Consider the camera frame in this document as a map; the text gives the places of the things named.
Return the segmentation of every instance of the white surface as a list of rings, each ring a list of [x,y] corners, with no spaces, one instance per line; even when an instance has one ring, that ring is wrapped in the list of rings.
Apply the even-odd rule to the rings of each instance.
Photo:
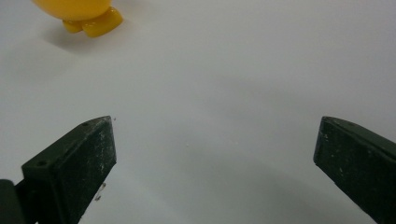
[[[394,1],[115,0],[70,35],[0,2],[0,176],[81,122],[118,164],[81,223],[374,223],[312,161],[320,118],[396,140]]]

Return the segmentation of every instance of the yellow toy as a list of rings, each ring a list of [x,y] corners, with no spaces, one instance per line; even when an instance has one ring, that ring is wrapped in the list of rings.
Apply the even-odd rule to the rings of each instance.
[[[70,33],[84,31],[97,37],[122,23],[121,14],[110,5],[111,0],[33,0],[45,12],[64,21]]]

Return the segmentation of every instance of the toy foot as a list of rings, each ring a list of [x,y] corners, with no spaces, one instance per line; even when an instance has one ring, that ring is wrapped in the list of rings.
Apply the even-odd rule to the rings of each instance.
[[[121,23],[121,14],[114,7],[109,7],[103,15],[87,21],[82,21],[81,26],[87,36],[97,37],[110,32]]]
[[[72,34],[82,31],[80,21],[64,21],[64,28],[66,28],[66,30]]]

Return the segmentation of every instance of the yellow rubber duck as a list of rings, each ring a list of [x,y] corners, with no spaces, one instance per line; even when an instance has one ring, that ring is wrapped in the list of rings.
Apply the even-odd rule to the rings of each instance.
[[[121,14],[111,0],[33,0],[45,12],[63,20],[70,33],[84,31],[87,36],[104,35],[122,23]]]

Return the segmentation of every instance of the white table surface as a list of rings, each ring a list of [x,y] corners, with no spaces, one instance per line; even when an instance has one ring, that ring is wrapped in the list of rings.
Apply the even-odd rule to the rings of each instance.
[[[0,2],[0,177],[110,115],[118,164],[80,223],[374,223],[313,163],[322,116],[396,140],[392,0],[115,0],[70,35]]]

